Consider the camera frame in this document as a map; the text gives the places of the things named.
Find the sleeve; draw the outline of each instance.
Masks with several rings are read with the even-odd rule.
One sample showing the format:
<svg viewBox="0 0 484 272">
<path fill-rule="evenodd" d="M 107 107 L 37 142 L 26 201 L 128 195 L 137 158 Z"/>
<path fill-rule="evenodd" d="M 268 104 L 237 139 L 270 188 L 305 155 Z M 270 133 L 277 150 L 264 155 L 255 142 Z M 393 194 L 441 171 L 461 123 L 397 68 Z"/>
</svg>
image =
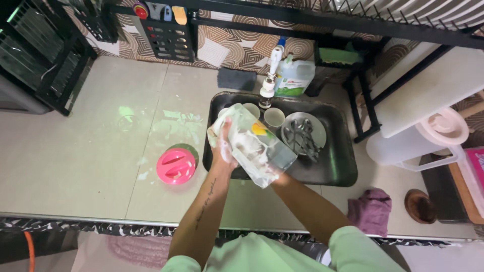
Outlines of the sleeve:
<svg viewBox="0 0 484 272">
<path fill-rule="evenodd" d="M 331 265 L 338 272 L 405 272 L 376 243 L 353 226 L 330 237 Z"/>
<path fill-rule="evenodd" d="M 202 268 L 195 259 L 189 256 L 173 256 L 170 258 L 165 266 L 161 269 L 161 272 L 201 272 Z"/>
</svg>

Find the pink bowl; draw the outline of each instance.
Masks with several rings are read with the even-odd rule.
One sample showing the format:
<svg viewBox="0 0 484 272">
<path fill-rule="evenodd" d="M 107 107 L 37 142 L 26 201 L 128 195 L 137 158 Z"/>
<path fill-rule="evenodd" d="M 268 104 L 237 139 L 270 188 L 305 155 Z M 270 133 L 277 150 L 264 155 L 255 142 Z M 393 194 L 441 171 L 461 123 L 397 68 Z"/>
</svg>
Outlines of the pink bowl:
<svg viewBox="0 0 484 272">
<path fill-rule="evenodd" d="M 186 149 L 169 149 L 158 159 L 156 173 L 164 183 L 185 183 L 195 173 L 195 158 Z"/>
</svg>

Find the forearm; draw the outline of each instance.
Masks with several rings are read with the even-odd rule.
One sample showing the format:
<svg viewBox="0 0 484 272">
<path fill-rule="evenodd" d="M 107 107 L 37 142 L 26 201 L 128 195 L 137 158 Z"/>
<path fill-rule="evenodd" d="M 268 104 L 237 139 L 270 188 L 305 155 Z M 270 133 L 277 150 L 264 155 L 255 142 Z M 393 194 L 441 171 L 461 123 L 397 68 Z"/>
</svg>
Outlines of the forearm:
<svg viewBox="0 0 484 272">
<path fill-rule="evenodd" d="M 230 174 L 229 167 L 212 165 L 198 195 L 173 235 L 168 258 L 189 256 L 204 268 L 222 219 Z"/>
<path fill-rule="evenodd" d="M 271 186 L 307 231 L 326 245 L 334 231 L 351 225 L 331 202 L 287 174 Z"/>
</svg>

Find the person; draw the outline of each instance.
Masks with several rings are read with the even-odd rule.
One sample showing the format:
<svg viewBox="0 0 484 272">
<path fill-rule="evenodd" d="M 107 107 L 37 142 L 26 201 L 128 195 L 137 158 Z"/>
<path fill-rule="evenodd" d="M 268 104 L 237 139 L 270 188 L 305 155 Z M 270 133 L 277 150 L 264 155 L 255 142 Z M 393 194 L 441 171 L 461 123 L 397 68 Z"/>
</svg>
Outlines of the person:
<svg viewBox="0 0 484 272">
<path fill-rule="evenodd" d="M 332 268 L 255 233 L 214 247 L 230 174 L 237 166 L 227 139 L 230 126 L 230 119 L 226 119 L 217 146 L 212 148 L 210 171 L 173 235 L 168 261 L 162 272 L 200 272 L 203 268 L 208 272 L 404 271 L 353 227 L 337 207 L 288 174 L 281 174 L 271 187 L 309 233 L 329 246 Z"/>
</svg>

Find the dish towel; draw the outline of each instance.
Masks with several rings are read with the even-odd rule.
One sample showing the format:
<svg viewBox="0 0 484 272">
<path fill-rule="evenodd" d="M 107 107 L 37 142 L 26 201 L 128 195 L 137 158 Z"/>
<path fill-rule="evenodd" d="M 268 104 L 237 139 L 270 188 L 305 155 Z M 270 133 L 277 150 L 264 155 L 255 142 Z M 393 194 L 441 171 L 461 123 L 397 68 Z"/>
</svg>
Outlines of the dish towel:
<svg viewBox="0 0 484 272">
<path fill-rule="evenodd" d="M 385 191 L 366 190 L 359 199 L 348 199 L 348 219 L 362 232 L 387 237 L 392 199 Z"/>
</svg>

